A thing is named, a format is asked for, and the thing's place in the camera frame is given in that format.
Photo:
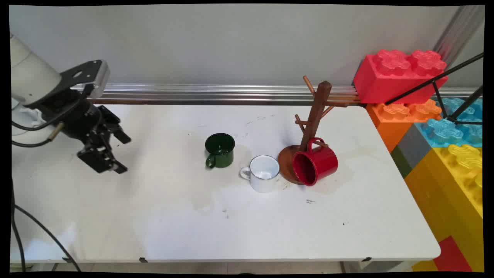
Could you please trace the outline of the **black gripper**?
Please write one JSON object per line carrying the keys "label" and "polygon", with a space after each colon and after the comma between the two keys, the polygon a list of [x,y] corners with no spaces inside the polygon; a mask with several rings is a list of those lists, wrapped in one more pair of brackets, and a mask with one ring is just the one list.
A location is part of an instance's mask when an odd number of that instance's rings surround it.
{"label": "black gripper", "polygon": [[[59,93],[44,102],[39,111],[45,121],[64,112],[79,98],[80,93]],[[94,106],[85,98],[68,114],[60,119],[64,122],[62,132],[72,139],[86,141],[76,156],[95,172],[114,171],[122,174],[128,168],[116,160],[110,146],[113,134],[122,144],[131,142],[131,138],[120,126],[120,118],[105,106]],[[96,130],[96,135],[88,135]]]}

